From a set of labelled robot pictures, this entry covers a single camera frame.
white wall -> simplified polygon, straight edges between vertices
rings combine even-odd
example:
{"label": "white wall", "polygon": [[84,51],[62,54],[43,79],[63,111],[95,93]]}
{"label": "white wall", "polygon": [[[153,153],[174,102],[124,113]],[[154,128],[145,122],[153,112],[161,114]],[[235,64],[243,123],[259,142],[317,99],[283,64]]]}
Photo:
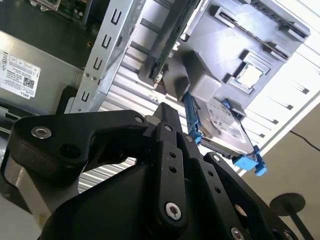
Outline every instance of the white wall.
{"label": "white wall", "polygon": [[[292,130],[320,148],[320,105],[316,106]],[[269,205],[270,201],[284,193],[298,193],[306,200],[299,217],[314,239],[320,239],[320,152],[301,138],[288,133],[264,155],[268,172],[257,177],[253,172],[243,179]],[[303,240],[290,217],[282,220]]]}

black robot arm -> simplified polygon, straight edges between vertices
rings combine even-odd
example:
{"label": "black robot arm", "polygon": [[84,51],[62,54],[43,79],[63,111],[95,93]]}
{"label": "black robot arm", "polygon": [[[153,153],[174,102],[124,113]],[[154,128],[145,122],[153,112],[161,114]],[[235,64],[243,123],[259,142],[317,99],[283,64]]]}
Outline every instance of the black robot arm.
{"label": "black robot arm", "polygon": [[[136,158],[78,193],[82,172]],[[214,152],[202,156],[162,103],[131,110],[26,117],[15,123],[1,191],[31,212],[40,240],[297,240]]]}

black stand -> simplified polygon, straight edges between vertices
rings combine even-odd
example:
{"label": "black stand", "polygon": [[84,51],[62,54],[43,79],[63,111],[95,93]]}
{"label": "black stand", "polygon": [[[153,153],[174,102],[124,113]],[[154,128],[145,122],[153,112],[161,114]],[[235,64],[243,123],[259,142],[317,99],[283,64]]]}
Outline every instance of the black stand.
{"label": "black stand", "polygon": [[270,202],[270,208],[278,216],[290,216],[305,240],[314,240],[311,233],[297,215],[306,206],[306,200],[298,193],[285,193]]}

drive label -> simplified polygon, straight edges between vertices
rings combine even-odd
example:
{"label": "drive label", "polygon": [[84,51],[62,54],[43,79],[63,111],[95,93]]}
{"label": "drive label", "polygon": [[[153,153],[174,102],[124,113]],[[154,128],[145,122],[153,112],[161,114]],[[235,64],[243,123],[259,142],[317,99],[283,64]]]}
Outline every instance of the drive label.
{"label": "drive label", "polygon": [[212,99],[207,104],[207,107],[210,113],[211,122],[216,129],[232,136],[242,143],[246,142],[241,126],[236,122],[229,109],[215,99]]}

label sticker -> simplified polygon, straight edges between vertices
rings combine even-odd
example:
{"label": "label sticker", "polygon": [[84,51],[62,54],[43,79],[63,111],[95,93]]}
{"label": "label sticker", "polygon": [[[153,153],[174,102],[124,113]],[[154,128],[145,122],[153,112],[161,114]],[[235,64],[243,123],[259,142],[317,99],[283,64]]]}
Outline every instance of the label sticker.
{"label": "label sticker", "polygon": [[241,126],[235,120],[229,109],[215,99],[212,99],[207,104],[207,107],[210,113],[212,124],[215,128],[242,143],[246,142]]}
{"label": "label sticker", "polygon": [[0,51],[0,88],[23,98],[34,98],[40,67]]}

